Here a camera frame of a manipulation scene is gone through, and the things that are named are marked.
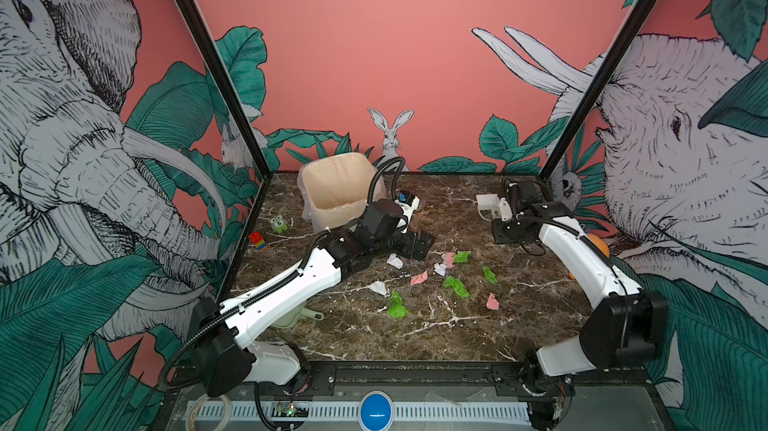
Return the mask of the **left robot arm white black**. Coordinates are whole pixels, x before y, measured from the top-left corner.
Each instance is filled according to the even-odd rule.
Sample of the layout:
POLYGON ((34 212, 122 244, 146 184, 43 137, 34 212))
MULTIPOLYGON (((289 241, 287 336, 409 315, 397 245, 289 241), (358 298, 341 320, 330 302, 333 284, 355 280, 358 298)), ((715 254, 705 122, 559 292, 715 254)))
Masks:
POLYGON ((370 202, 360 217, 316 233, 298 263, 262 285, 222 303, 210 298, 199 302, 186 342, 160 372, 159 390, 173 390, 168 374, 189 356, 196 371, 190 382, 202 384, 210 397, 243 382, 273 383, 288 396, 302 393, 312 379, 306 356, 294 344, 263 343, 260 335, 316 294, 368 268, 378 256, 425 259, 434 236, 408 228, 419 204, 418 197, 406 192, 370 202))

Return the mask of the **light green hand brush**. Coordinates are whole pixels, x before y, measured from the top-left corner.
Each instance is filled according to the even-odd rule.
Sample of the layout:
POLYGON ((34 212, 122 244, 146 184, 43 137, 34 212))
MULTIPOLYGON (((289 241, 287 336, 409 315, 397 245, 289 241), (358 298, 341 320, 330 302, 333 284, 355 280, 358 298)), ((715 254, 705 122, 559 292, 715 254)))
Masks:
POLYGON ((486 221, 501 217, 499 204, 500 197, 497 194, 478 194, 476 196, 478 213, 486 221))

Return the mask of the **light green dustpan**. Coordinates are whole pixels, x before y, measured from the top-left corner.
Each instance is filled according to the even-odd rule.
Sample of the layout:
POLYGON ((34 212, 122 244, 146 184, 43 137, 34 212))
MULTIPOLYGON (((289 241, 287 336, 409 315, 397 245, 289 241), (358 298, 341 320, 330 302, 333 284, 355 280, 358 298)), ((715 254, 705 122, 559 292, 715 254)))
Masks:
POLYGON ((324 319, 324 314, 300 305, 276 320, 272 324, 272 327, 277 329, 291 329, 302 319, 322 321, 324 319))

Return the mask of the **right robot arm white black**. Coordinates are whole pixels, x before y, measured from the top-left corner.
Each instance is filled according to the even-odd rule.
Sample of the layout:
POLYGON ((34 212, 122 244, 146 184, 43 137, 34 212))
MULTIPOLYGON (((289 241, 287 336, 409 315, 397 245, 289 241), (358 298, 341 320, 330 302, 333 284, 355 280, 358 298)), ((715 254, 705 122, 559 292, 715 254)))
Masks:
POLYGON ((668 301, 646 291, 583 230, 560 202, 513 205, 502 198, 492 221, 499 243, 540 243, 565 265, 582 288, 592 314, 578 335, 535 352, 534 362, 547 377, 643 364, 663 347, 668 301))

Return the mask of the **beige trash bin with liner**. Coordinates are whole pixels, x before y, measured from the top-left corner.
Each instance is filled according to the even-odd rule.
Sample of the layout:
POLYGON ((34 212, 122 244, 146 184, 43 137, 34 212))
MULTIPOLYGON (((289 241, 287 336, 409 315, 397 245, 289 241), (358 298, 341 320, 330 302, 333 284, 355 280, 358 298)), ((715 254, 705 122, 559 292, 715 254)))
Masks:
POLYGON ((318 159, 303 165, 297 185, 302 194, 302 218, 314 232, 335 228, 362 215, 376 167, 359 152, 318 159))

